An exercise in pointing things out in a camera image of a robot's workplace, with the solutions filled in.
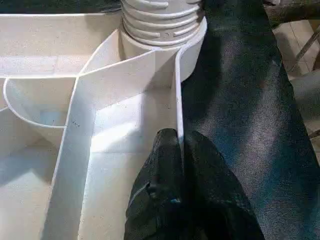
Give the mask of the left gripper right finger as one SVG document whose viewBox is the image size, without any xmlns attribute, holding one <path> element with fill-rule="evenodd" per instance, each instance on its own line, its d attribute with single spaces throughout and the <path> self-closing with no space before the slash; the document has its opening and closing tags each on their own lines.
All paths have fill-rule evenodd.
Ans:
<svg viewBox="0 0 320 240">
<path fill-rule="evenodd" d="M 214 143 L 197 131 L 185 135 L 188 206 L 204 240 L 263 240 L 250 201 Z"/>
</svg>

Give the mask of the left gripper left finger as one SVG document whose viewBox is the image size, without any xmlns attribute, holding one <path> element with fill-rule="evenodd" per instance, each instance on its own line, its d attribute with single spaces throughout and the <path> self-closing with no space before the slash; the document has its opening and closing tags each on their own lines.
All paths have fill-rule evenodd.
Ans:
<svg viewBox="0 0 320 240">
<path fill-rule="evenodd" d="M 181 240 L 184 235 L 183 170 L 177 132 L 157 132 L 131 189 L 126 240 Z"/>
</svg>

